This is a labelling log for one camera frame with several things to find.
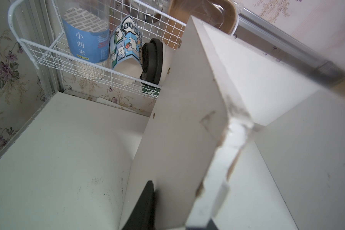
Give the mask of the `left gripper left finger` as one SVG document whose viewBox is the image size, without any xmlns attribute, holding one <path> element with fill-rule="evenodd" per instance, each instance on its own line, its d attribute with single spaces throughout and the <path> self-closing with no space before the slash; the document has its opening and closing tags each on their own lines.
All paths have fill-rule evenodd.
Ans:
<svg viewBox="0 0 345 230">
<path fill-rule="evenodd" d="M 149 180 L 122 230 L 154 230 L 155 206 L 154 184 Z"/>
</svg>

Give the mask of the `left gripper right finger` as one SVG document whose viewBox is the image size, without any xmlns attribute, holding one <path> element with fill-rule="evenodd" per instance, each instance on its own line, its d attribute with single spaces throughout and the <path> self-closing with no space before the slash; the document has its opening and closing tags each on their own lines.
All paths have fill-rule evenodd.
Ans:
<svg viewBox="0 0 345 230">
<path fill-rule="evenodd" d="M 204 227 L 197 227 L 194 228 L 195 230 L 218 230 L 218 227 L 214 223 L 213 219 L 211 219 L 208 224 Z"/>
</svg>

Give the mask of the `white wooden bookshelf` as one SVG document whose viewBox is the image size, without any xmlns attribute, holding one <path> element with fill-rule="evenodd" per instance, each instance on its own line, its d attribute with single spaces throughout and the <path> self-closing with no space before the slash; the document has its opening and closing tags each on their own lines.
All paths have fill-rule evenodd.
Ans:
<svg viewBox="0 0 345 230">
<path fill-rule="evenodd" d="M 156 230 L 345 230 L 345 97 L 190 18 L 130 168 Z"/>
</svg>

